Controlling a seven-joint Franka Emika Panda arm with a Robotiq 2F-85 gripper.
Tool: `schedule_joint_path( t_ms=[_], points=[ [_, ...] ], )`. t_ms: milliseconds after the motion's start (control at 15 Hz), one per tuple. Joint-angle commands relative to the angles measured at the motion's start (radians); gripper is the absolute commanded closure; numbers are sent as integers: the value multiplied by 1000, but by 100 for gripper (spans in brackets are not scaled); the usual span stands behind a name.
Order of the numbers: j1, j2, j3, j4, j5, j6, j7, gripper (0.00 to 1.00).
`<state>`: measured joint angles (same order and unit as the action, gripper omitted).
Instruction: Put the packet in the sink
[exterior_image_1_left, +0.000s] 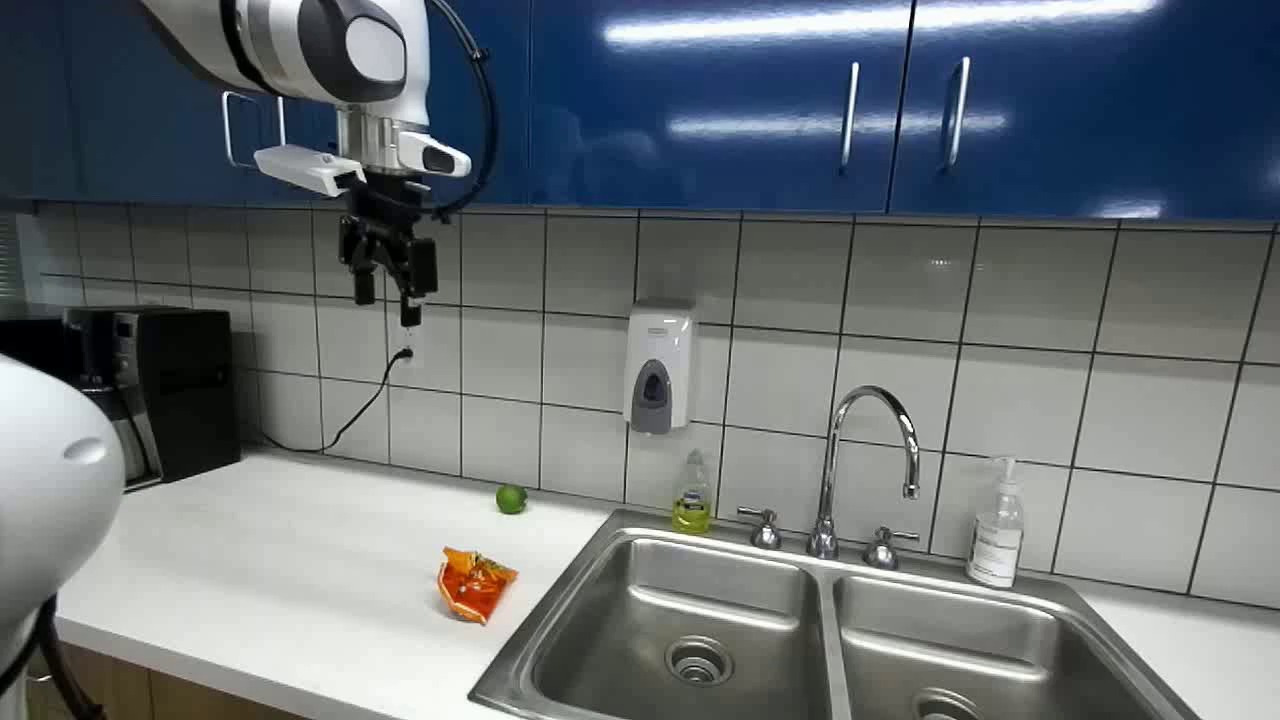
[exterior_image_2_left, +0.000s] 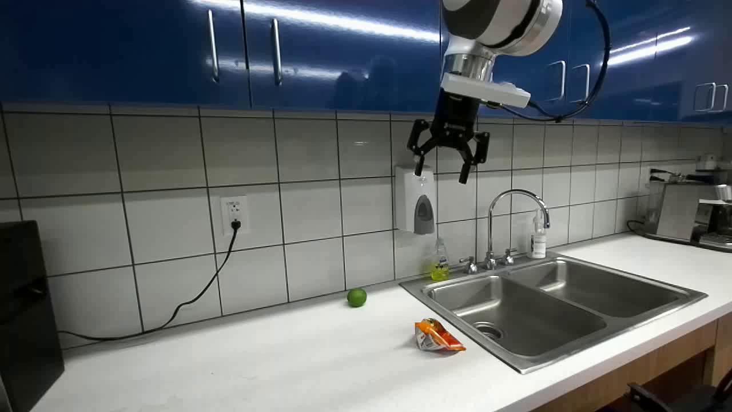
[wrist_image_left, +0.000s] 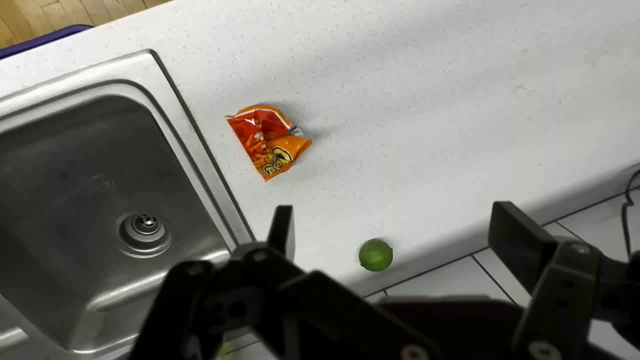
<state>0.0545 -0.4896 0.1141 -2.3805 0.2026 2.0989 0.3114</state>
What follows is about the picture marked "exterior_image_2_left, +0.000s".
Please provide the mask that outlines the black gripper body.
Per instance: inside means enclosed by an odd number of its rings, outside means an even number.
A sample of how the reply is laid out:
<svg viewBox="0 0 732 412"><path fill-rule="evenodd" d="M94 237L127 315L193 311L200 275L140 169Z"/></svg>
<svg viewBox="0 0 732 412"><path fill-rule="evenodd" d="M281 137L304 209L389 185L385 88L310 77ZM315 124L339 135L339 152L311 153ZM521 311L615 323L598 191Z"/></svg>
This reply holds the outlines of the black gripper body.
<svg viewBox="0 0 732 412"><path fill-rule="evenodd" d="M430 121L430 140L424 144L426 153L434 146L449 146L458 152L462 137L477 135L477 116L477 100L439 93L434 120Z"/></svg>

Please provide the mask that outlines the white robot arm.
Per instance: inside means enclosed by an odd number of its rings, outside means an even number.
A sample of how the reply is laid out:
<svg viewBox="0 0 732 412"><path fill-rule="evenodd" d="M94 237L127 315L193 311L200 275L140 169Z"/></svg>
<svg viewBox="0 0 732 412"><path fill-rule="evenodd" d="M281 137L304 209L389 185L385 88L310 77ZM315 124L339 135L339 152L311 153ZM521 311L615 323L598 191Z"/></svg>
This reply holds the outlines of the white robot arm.
<svg viewBox="0 0 732 412"><path fill-rule="evenodd" d="M437 146L462 158L460 184L488 161L490 135L473 129L481 106L527 108L530 95L495 78L502 56L538 53L564 19L564 0L442 0L449 47L442 57L439 100L432 120L416 120L408 140L414 175Z"/></svg>

